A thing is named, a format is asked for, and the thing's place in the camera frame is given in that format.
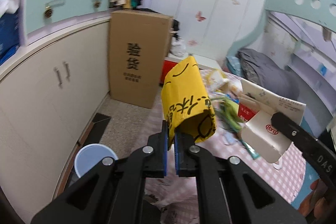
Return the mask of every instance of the bond logo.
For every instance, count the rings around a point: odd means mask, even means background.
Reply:
[[[279,131],[276,130],[276,129],[275,129],[272,125],[270,125],[270,124],[266,125],[266,130],[267,130],[269,133],[273,134],[273,135],[276,135],[276,134],[279,133]]]

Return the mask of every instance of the round hole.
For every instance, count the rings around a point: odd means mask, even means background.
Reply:
[[[321,1],[319,0],[311,0],[310,4],[314,9],[319,9],[321,7]]]
[[[334,17],[336,17],[336,4],[332,4],[332,5],[330,5],[329,10],[330,10],[330,13],[331,13]]]
[[[295,3],[297,5],[302,5],[305,0],[295,0]]]

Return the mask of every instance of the red package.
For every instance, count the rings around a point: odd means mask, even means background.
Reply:
[[[248,122],[257,113],[257,111],[253,111],[242,103],[239,103],[238,117],[241,118],[244,122]]]

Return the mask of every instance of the brown cardboard box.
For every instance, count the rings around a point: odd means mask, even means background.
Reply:
[[[171,41],[172,20],[165,15],[131,10],[111,14],[109,84],[112,99],[152,108]]]

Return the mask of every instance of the white plastic bag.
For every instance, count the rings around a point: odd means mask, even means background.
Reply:
[[[185,41],[181,37],[178,39],[173,37],[171,40],[170,52],[177,57],[183,57],[186,52]]]

